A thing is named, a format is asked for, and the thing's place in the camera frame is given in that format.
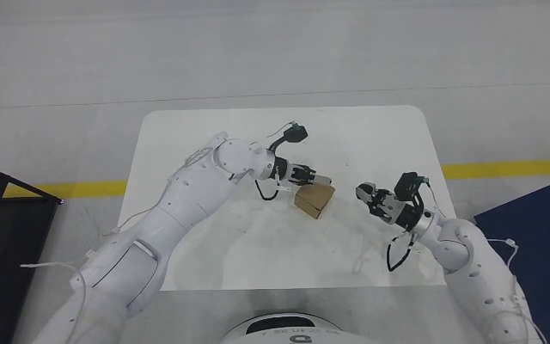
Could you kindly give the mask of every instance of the cardboard box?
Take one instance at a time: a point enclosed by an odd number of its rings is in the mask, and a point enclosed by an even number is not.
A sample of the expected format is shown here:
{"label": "cardboard box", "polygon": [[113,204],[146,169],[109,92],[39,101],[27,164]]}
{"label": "cardboard box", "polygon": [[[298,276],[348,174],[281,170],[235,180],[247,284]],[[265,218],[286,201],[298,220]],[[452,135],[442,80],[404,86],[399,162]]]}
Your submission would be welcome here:
{"label": "cardboard box", "polygon": [[312,218],[319,218],[321,212],[333,197],[334,187],[320,184],[304,185],[294,196],[294,205]]}

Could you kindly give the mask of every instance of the white tabletop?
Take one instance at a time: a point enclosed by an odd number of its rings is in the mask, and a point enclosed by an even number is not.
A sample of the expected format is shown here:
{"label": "white tabletop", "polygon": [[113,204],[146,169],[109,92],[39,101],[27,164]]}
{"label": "white tabletop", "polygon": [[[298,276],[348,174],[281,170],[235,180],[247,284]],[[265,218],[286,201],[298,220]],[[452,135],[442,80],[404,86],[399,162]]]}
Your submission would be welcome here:
{"label": "white tabletop", "polygon": [[[214,134],[227,132],[268,146],[275,137],[264,137],[291,120],[304,125],[309,137],[283,144],[277,153],[333,178],[336,192],[321,217],[314,220],[297,209],[292,193],[261,200],[246,178],[234,197],[176,247],[162,289],[444,284],[441,268],[419,245],[401,268],[389,273],[386,244],[400,230],[369,215],[355,197],[361,182],[393,189],[403,172],[416,171],[430,178],[445,214],[455,216],[424,115],[415,107],[151,113],[139,134],[119,222],[155,204],[167,177]],[[432,208],[429,191],[422,195]]]}

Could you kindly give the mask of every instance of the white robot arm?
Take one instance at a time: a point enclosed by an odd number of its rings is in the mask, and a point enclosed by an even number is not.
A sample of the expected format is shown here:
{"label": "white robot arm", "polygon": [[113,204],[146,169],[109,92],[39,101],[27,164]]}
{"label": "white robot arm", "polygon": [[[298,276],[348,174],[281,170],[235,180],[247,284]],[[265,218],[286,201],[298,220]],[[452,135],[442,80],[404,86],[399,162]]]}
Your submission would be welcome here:
{"label": "white robot arm", "polygon": [[[224,132],[197,150],[168,179],[159,202],[130,229],[112,236],[71,281],[75,292],[50,319],[34,343],[116,343],[125,321],[160,290],[175,246],[196,224],[214,213],[245,175],[297,185],[330,183],[305,165],[276,157],[277,146],[307,137],[293,124],[270,149],[253,149]],[[77,316],[82,293],[85,303]]]}
{"label": "white robot arm", "polygon": [[[490,342],[541,343],[522,288],[483,232],[466,220],[426,210],[418,192],[422,183],[430,186],[427,178],[410,172],[403,174],[394,193],[364,183],[356,188],[356,196],[371,214],[412,236],[407,254],[414,241],[432,252],[455,301]],[[388,269],[393,271],[405,259],[393,267],[388,263]]]}

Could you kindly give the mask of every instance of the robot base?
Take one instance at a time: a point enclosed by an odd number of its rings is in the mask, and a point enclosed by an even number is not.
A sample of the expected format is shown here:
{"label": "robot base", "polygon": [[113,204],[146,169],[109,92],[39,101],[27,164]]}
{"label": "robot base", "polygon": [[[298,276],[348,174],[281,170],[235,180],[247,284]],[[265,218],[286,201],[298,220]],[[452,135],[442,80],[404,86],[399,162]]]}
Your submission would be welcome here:
{"label": "robot base", "polygon": [[342,332],[317,316],[280,313],[258,316],[230,330],[218,344],[372,344],[366,338]]}

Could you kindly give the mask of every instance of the concrete floor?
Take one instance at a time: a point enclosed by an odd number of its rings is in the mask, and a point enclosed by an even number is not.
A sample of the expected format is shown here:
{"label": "concrete floor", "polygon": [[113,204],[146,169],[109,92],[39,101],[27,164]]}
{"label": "concrete floor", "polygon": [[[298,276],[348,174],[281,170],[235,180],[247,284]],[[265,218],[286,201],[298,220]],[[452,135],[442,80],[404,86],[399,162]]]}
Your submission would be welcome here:
{"label": "concrete floor", "polygon": [[[441,163],[548,159],[548,32],[540,0],[2,1],[0,170],[29,183],[125,179],[142,118],[195,108],[410,104]],[[471,218],[549,182],[448,185]],[[108,228],[120,205],[69,200],[43,260],[99,244],[85,208]],[[64,301],[68,275],[37,272],[15,342]]]}

